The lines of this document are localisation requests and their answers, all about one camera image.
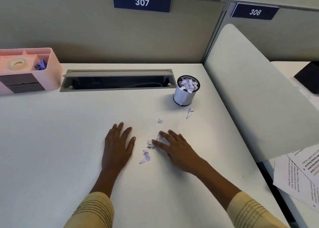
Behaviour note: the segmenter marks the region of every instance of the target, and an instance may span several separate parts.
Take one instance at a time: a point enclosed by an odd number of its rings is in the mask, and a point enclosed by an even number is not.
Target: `person's right hand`
[[[206,161],[197,155],[181,134],[177,135],[172,130],[168,132],[170,135],[160,131],[160,135],[171,144],[170,146],[156,140],[152,140],[153,144],[167,152],[174,166],[196,175]]]

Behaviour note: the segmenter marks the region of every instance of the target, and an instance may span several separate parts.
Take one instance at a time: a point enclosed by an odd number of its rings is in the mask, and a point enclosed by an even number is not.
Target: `mesh pen holder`
[[[188,92],[187,89],[181,89],[180,82],[186,79],[191,79],[193,82],[196,82],[198,88],[193,90],[193,92],[191,93]],[[195,96],[195,93],[199,90],[199,88],[200,88],[200,83],[195,77],[192,77],[189,75],[180,76],[177,80],[177,87],[175,89],[175,93],[173,96],[175,103],[177,103],[180,106],[190,105]]]

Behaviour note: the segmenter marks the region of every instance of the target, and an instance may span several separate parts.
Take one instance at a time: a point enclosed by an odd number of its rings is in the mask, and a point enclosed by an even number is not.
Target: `black object on desk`
[[[294,77],[311,93],[319,94],[319,62],[310,62]]]

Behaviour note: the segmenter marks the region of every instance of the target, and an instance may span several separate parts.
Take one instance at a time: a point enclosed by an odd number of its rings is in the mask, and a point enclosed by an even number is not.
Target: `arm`
[[[122,136],[121,122],[109,130],[104,145],[102,170],[89,195],[81,202],[64,228],[111,228],[114,209],[110,201],[112,189],[117,176],[132,155],[135,137],[125,148],[126,139],[132,129],[127,128]]]
[[[172,164],[182,171],[198,177],[227,212],[236,228],[286,228],[253,198],[219,174],[207,161],[196,154],[184,137],[172,130],[160,132],[170,146],[156,140],[153,143],[163,149]]]

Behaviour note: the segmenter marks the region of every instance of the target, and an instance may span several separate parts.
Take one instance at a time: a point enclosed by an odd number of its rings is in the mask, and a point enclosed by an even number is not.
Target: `striped sleeve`
[[[114,209],[109,197],[94,192],[85,197],[64,228],[111,228]]]
[[[235,228],[287,228],[245,192],[235,195],[228,205],[227,214]]]

